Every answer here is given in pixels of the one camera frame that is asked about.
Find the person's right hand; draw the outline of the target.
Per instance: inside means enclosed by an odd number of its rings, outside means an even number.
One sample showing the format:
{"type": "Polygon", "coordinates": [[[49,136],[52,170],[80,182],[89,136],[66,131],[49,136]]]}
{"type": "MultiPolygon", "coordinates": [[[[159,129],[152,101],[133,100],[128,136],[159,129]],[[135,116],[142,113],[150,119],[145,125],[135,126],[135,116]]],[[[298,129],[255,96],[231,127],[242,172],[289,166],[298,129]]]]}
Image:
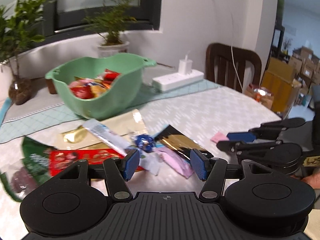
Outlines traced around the person's right hand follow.
{"type": "Polygon", "coordinates": [[[320,189],[320,173],[313,174],[304,178],[300,178],[295,175],[292,175],[291,177],[307,183],[313,189],[320,189]]]}

